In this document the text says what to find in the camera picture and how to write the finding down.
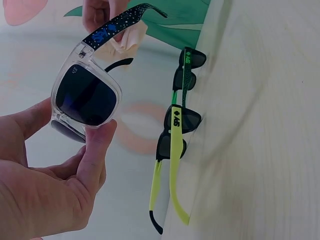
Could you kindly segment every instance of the white surface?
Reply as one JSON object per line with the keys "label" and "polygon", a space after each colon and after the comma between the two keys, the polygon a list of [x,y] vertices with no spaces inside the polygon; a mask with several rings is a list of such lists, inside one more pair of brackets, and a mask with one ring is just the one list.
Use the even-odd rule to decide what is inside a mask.
{"label": "white surface", "polygon": [[[87,34],[80,17],[63,18],[81,3],[81,0],[49,1],[34,19],[20,26],[8,26],[1,12],[0,115],[26,109],[50,96],[65,58]],[[171,102],[179,53],[146,37],[130,68],[110,72],[122,87],[122,106],[153,103],[166,109]],[[162,122],[139,112],[135,118],[128,118],[128,114],[122,116],[120,111],[118,117],[125,119],[137,135],[151,140],[157,140],[163,128]],[[62,163],[81,145],[46,126],[27,141],[26,147],[29,165],[45,167]],[[154,162],[154,154],[129,151],[115,138],[106,156],[107,181],[98,193],[87,228],[44,239],[160,239],[149,219]],[[155,209],[162,224],[169,202],[169,165],[163,164],[163,187]]]}
{"label": "white surface", "polygon": [[320,2],[213,0],[162,240],[320,239]]}

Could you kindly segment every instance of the green shape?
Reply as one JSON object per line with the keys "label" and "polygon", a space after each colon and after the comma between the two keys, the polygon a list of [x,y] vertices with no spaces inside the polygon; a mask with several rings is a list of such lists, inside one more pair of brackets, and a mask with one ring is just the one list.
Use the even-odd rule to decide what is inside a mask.
{"label": "green shape", "polygon": [[64,17],[72,17],[72,16],[82,17],[82,6],[78,6],[64,15]]}
{"label": "green shape", "polygon": [[[144,13],[142,20],[148,26],[146,34],[178,49],[196,48],[202,25],[211,0],[149,0],[168,14],[168,18],[160,16],[152,10]],[[128,9],[141,0],[131,0]],[[82,16],[82,6],[69,11],[68,16]]]}

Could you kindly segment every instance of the black and green sunglasses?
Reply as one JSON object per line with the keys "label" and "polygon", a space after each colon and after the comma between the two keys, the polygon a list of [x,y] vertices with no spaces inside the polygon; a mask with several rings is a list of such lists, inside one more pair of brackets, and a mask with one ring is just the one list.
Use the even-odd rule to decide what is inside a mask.
{"label": "black and green sunglasses", "polygon": [[[199,113],[186,108],[187,92],[194,88],[197,81],[196,75],[191,72],[191,69],[201,67],[206,60],[207,57],[202,52],[185,47],[181,51],[179,66],[174,74],[171,106],[166,111],[163,123],[164,130],[159,137],[156,148],[149,202],[149,216],[159,234],[163,233],[163,228],[154,218],[154,207],[161,187],[161,169],[164,159],[170,159],[170,195],[173,206],[181,220],[185,224],[189,223],[189,215],[183,210],[177,198],[177,173],[180,158],[187,149],[187,143],[182,134],[194,131],[202,121]],[[178,90],[182,90],[182,106],[177,104]]]}

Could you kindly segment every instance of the sunglasses lens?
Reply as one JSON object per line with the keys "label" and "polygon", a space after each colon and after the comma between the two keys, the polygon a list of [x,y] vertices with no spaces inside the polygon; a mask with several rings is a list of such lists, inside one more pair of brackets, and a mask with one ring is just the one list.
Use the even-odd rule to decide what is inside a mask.
{"label": "sunglasses lens", "polygon": [[84,135],[81,135],[80,133],[77,133],[76,130],[74,130],[71,126],[67,127],[63,125],[61,122],[58,122],[57,120],[51,121],[51,126],[60,132],[61,134],[69,137],[72,140],[75,140],[80,143],[86,143],[86,137]]}
{"label": "sunglasses lens", "polygon": [[203,64],[205,64],[207,57],[200,51],[192,50],[192,68],[200,68]]}
{"label": "sunglasses lens", "polygon": [[[173,79],[173,84],[174,84],[174,90],[178,91],[178,90],[182,90],[183,87],[183,78],[184,78],[184,70],[179,68],[174,75],[174,79]],[[188,86],[188,90],[191,90],[194,88],[194,86],[196,85],[196,75],[191,72],[191,81],[190,84]]]}
{"label": "sunglasses lens", "polygon": [[[201,116],[199,113],[192,111],[191,109],[181,107],[179,105],[174,105],[175,107],[181,108],[182,110],[182,133],[186,134],[197,129],[201,122]],[[171,108],[166,111],[164,123],[165,128],[171,129]]]}
{"label": "sunglasses lens", "polygon": [[[205,64],[207,60],[207,56],[198,50],[191,49],[191,48],[186,48],[186,52],[190,51],[191,52],[191,68],[196,69],[200,68],[203,64]],[[185,56],[185,50],[182,50],[180,53],[180,58],[179,58],[179,65],[183,66],[184,65],[184,56]]]}
{"label": "sunglasses lens", "polygon": [[[170,159],[170,149],[171,149],[171,136],[170,134],[161,134],[158,141],[158,146],[156,148],[156,159]],[[181,153],[181,158],[185,154],[187,149],[187,143],[183,139],[183,150]]]}
{"label": "sunglasses lens", "polygon": [[55,103],[73,120],[98,126],[112,114],[117,97],[98,77],[75,64],[64,75],[56,93]]}

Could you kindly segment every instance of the black temple arm with speckles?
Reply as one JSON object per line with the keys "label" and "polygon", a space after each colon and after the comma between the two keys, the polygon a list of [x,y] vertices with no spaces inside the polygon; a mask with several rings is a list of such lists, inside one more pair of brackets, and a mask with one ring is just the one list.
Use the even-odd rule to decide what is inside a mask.
{"label": "black temple arm with speckles", "polygon": [[141,3],[114,17],[83,39],[82,42],[89,45],[96,51],[115,35],[139,22],[145,11],[148,9],[155,10],[164,18],[168,17],[168,15],[159,8],[149,3]]}

